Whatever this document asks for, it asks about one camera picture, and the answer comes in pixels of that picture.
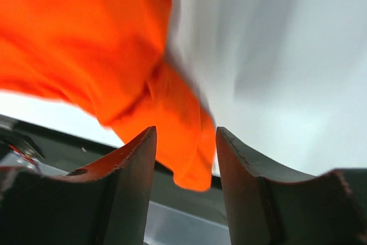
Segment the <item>orange t shirt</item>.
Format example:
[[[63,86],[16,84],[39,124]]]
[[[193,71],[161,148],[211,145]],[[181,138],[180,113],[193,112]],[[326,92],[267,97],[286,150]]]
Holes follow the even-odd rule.
[[[176,185],[212,182],[215,129],[165,60],[171,0],[1,0],[1,88],[80,107],[124,142],[157,129]]]

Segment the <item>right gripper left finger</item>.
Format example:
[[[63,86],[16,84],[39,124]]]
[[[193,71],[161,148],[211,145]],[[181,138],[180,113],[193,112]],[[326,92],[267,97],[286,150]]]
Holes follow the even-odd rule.
[[[157,132],[65,176],[1,168],[2,244],[142,244]]]

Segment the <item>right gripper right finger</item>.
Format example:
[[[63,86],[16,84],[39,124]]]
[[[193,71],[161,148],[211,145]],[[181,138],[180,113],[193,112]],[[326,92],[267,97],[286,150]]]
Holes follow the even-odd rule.
[[[366,169],[312,176],[216,131],[232,244],[365,244]]]

